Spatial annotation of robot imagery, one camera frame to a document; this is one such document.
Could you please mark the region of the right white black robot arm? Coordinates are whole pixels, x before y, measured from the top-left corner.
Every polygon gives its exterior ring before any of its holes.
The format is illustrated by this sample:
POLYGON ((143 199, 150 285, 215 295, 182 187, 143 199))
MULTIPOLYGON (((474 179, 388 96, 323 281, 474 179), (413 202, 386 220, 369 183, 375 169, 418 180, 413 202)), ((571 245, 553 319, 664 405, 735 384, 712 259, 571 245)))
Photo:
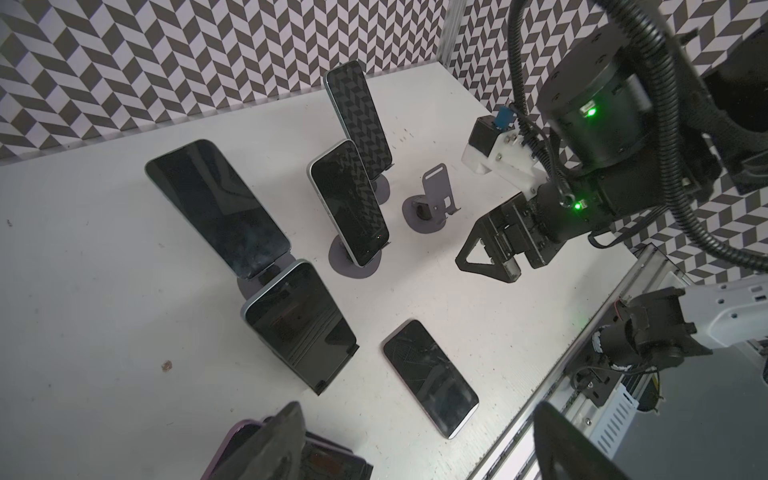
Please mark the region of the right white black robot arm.
POLYGON ((596 244, 618 219, 638 227, 671 214, 703 253, 746 269, 717 285, 667 287, 615 306, 586 356, 567 368, 574 381, 600 371, 658 373, 767 332, 767 258, 710 233, 693 210, 727 173, 741 194, 767 184, 767 39, 755 32, 715 71, 700 75, 659 12, 642 1, 604 1, 605 26, 551 72, 538 96, 544 122, 527 113, 522 24, 514 1, 507 50, 512 102, 479 118, 463 153, 478 174, 495 173, 516 194, 474 224, 456 264, 505 283, 518 256, 534 268, 565 243, 596 244))

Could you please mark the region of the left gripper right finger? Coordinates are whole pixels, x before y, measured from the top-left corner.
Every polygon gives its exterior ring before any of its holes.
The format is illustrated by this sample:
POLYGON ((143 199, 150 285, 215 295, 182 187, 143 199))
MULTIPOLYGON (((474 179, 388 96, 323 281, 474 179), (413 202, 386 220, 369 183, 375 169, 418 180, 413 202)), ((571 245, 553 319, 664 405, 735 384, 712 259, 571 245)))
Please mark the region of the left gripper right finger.
POLYGON ((533 438, 543 480, 629 479, 548 402, 533 411, 533 438))

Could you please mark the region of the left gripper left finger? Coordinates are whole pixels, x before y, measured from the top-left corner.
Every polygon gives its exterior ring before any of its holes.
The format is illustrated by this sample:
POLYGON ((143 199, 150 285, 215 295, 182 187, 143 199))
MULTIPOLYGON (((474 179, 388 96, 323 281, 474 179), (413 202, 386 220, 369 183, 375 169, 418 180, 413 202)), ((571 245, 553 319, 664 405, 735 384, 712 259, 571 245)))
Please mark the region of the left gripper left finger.
POLYGON ((305 434, 301 406, 290 402, 208 479, 298 479, 305 434))

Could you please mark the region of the grey round phone stand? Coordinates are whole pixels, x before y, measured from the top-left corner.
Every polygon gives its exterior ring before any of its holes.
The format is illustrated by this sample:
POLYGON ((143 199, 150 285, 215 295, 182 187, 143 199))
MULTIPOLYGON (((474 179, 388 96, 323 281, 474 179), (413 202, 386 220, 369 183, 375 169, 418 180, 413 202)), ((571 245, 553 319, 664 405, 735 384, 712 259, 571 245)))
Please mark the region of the grey round phone stand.
POLYGON ((456 205, 447 166, 440 163, 422 176, 424 193, 402 204, 407 225, 417 233, 432 234, 445 227, 447 218, 460 210, 456 205))

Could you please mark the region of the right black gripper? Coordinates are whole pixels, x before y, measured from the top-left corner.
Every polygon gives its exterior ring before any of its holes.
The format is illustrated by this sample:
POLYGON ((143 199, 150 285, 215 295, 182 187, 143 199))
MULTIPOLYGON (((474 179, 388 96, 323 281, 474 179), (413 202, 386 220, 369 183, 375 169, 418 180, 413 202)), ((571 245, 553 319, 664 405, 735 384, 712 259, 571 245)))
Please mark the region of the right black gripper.
POLYGON ((465 273, 511 284, 522 275, 517 255, 537 269, 548 265, 563 245, 546 235, 534 203, 519 193, 476 221, 455 263, 465 273))

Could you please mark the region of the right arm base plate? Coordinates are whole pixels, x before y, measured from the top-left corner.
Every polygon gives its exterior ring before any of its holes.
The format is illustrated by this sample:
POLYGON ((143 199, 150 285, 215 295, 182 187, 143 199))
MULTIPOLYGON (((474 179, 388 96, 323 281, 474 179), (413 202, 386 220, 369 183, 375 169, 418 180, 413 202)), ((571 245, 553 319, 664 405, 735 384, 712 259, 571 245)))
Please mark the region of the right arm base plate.
POLYGON ((622 326, 627 316, 626 303, 621 298, 609 302, 605 311, 597 317, 596 326, 587 334, 584 345, 564 369, 571 387, 596 407, 605 405, 614 387, 624 377, 618 372, 618 367, 611 366, 605 354, 600 351, 596 335, 605 328, 622 326))

